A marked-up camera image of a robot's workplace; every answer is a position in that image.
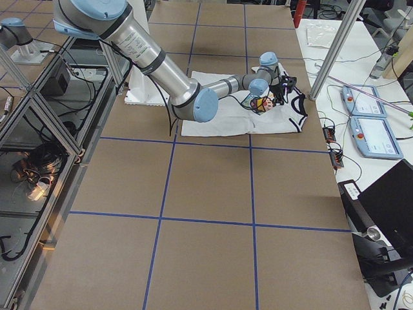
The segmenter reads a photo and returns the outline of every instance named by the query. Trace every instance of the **white cloth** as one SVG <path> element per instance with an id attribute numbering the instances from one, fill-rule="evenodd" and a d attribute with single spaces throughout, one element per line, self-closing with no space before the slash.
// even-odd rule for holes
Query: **white cloth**
<path id="1" fill-rule="evenodd" d="M 228 78 L 229 75 L 193 71 L 192 77 L 201 85 L 206 85 Z M 242 101 L 248 94 L 244 90 L 233 96 Z M 278 105 L 261 115 L 244 109 L 234 98 L 226 97 L 219 100 L 218 112 L 213 120 L 207 123 L 184 121 L 181 134 L 209 137 L 300 132 L 306 118 L 307 114 L 303 106 L 299 105 L 295 92 L 288 95 L 288 103 Z"/>

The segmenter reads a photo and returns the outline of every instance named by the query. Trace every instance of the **red fire extinguisher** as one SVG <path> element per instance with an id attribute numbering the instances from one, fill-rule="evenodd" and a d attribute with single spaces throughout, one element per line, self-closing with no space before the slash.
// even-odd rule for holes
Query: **red fire extinguisher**
<path id="1" fill-rule="evenodd" d="M 307 5 L 307 0 L 299 0 L 296 8 L 296 13 L 294 14 L 294 27 L 298 28 L 299 22 L 303 17 L 305 6 Z"/>

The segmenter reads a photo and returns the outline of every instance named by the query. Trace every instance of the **white label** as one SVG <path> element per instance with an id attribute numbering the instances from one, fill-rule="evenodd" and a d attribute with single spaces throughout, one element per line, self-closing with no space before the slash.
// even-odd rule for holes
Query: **white label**
<path id="1" fill-rule="evenodd" d="M 371 153 L 396 154 L 384 121 L 380 119 L 360 118 L 359 122 L 368 150 Z"/>
<path id="2" fill-rule="evenodd" d="M 351 199 L 357 200 L 359 198 L 360 192 L 358 191 L 357 187 L 354 183 L 344 184 L 348 194 L 350 195 Z"/>
<path id="3" fill-rule="evenodd" d="M 132 60 L 137 59 L 149 48 L 146 41 L 136 32 L 132 32 L 126 39 L 117 44 L 119 48 Z"/>
<path id="4" fill-rule="evenodd" d="M 362 91 L 374 95 L 373 88 L 363 87 Z M 380 114 L 380 107 L 374 98 L 368 97 L 357 90 L 352 90 L 354 101 L 356 102 L 356 109 L 358 112 Z"/>

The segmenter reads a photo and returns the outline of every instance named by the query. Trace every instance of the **black monitor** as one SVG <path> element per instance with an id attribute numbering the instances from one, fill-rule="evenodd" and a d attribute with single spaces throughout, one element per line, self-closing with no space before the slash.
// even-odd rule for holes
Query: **black monitor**
<path id="1" fill-rule="evenodd" d="M 413 257 L 413 166 L 401 160 L 359 195 L 401 257 Z"/>

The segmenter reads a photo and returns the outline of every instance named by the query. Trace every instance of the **small robot arm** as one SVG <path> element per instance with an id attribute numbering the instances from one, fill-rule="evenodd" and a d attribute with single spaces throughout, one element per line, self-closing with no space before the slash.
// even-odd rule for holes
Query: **small robot arm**
<path id="1" fill-rule="evenodd" d="M 281 89 L 273 52 L 260 57 L 257 74 L 231 76 L 201 86 L 188 78 L 134 19 L 126 0 L 54 0 L 54 24 L 58 32 L 68 36 L 115 44 L 170 95 L 168 106 L 180 119 L 210 121 L 216 115 L 219 99 L 239 90 L 260 96 L 268 86 Z"/>

